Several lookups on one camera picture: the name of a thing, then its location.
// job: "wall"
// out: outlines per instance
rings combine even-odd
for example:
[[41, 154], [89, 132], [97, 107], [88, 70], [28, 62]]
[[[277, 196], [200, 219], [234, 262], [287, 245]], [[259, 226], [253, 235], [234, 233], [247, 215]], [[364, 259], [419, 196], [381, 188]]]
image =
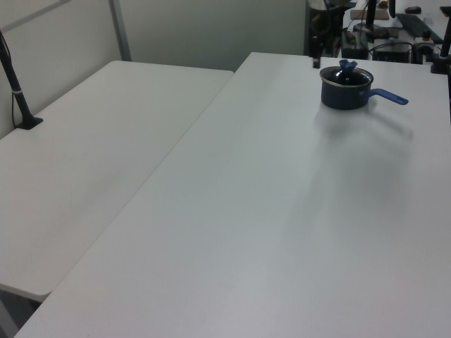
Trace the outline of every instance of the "wall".
[[[4, 37], [33, 114], [121, 59], [107, 0], [69, 1]], [[11, 88], [0, 68], [0, 138], [12, 129]]]
[[302, 54], [305, 0], [117, 0], [133, 61], [237, 70], [252, 51]]

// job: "saucepan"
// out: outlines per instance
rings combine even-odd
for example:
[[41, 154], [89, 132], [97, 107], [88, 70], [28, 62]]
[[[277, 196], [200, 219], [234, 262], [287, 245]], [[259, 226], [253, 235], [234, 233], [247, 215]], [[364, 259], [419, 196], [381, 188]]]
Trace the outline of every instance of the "saucepan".
[[369, 97], [379, 95], [397, 104], [405, 105], [409, 100], [384, 89], [371, 89], [374, 76], [356, 68], [357, 62], [340, 60], [340, 66], [327, 67], [319, 75], [323, 80], [322, 102], [335, 109], [358, 109], [368, 103]]

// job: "table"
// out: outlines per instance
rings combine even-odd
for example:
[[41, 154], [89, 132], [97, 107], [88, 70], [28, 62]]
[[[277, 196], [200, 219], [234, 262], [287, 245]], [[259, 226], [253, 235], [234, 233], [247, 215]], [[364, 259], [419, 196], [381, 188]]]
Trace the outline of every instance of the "table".
[[17, 338], [449, 337], [446, 76], [345, 112], [311, 66], [251, 54]]
[[116, 61], [0, 142], [0, 289], [43, 301], [232, 72]]
[[[365, 0], [357, 0], [356, 8], [363, 8], [365, 6]], [[440, 10], [440, 6], [449, 6], [449, 1], [446, 0], [396, 0], [396, 13], [404, 13], [404, 10], [407, 7], [411, 6], [420, 6], [421, 14], [418, 16], [424, 20], [427, 26], [429, 26], [435, 33], [437, 33], [441, 38], [445, 36], [446, 26], [448, 22], [448, 18], [446, 18], [442, 11]], [[351, 11], [346, 11], [343, 16], [343, 27], [350, 26], [350, 30], [360, 22], [360, 20], [354, 20], [351, 22]], [[402, 27], [401, 22], [395, 18], [392, 19], [390, 17], [390, 22], [393, 27]], [[384, 20], [375, 20], [375, 25], [380, 25], [385, 27], [388, 24], [388, 21]], [[413, 41], [413, 37], [411, 37], [405, 30], [400, 30], [399, 39], [405, 40], [408, 42]]]

